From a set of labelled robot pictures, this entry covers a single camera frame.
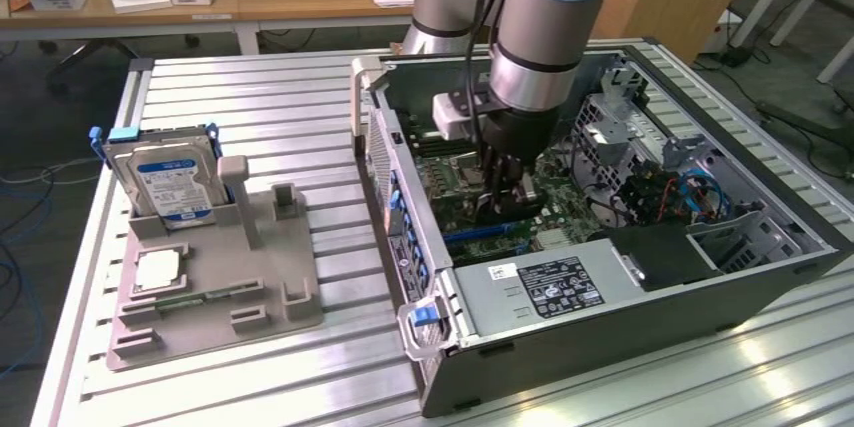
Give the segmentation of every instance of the gray carpet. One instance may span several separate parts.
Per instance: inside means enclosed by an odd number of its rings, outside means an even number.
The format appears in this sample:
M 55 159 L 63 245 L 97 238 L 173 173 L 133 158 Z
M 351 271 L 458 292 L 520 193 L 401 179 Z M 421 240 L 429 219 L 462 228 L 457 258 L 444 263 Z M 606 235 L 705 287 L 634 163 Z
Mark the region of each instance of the gray carpet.
M 765 22 L 788 2 L 776 2 Z M 746 13 L 754 3 L 756 0 L 736 0 L 733 5 Z M 405 30 L 405 27 L 319 30 L 303 50 L 383 47 L 390 41 L 403 38 Z M 263 52 L 294 49 L 303 44 L 309 35 L 310 31 L 294 31 L 283 37 L 270 36 Z M 770 48 L 764 40 L 758 42 L 757 45 L 772 57 L 772 64 L 762 65 L 752 61 L 728 72 L 752 97 L 778 103 L 828 125 L 837 125 L 844 117 L 833 109 L 841 101 L 830 87 L 818 84 L 814 77 L 852 35 L 854 20 L 817 4 L 781 48 Z M 202 45 L 195 49 L 186 47 L 182 36 L 131 39 L 129 44 L 143 56 L 154 58 L 239 53 L 237 39 L 230 34 L 207 34 L 201 39 Z M 86 139 L 90 126 L 113 124 L 127 71 L 127 60 L 117 52 L 99 52 L 63 76 L 70 86 L 67 96 L 54 97 L 45 88 L 45 73 L 79 45 L 81 42 L 59 42 L 59 52 L 49 56 L 39 51 L 35 43 L 22 42 L 15 54 L 0 62 L 0 171 L 29 165 L 53 165 L 90 156 Z M 5 51 L 10 48 L 11 44 L 0 46 Z M 712 59 L 701 59 L 701 62 L 716 65 Z M 742 109 L 752 111 L 750 101 L 721 73 L 705 72 L 704 77 Z M 854 87 L 854 62 L 845 67 L 835 82 L 840 86 Z M 769 130 L 804 156 L 805 142 L 801 136 L 785 125 L 772 124 Z M 817 145 L 820 152 L 816 161 L 828 169 L 839 170 L 844 165 L 839 161 L 845 160 L 845 156 L 832 146 L 821 142 Z M 81 166 L 63 171 L 58 179 L 81 178 L 95 170 L 93 164 Z M 836 180 L 832 182 L 849 197 L 854 195 L 851 185 Z M 43 187 L 35 185 L 31 188 L 38 192 Z M 41 347 L 26 369 L 0 379 L 0 424 L 5 426 L 26 425 L 33 413 L 42 364 L 47 362 L 94 189 L 94 182 L 58 186 L 53 193 L 54 211 L 38 235 L 13 246 L 22 268 L 35 285 L 46 327 Z M 0 226 L 26 208 L 27 204 L 21 199 L 0 196 Z M 0 290 L 0 309 L 11 300 L 11 292 L 10 288 Z M 17 361 L 35 339 L 33 314 L 26 307 L 26 302 L 21 302 L 0 324 L 0 370 Z

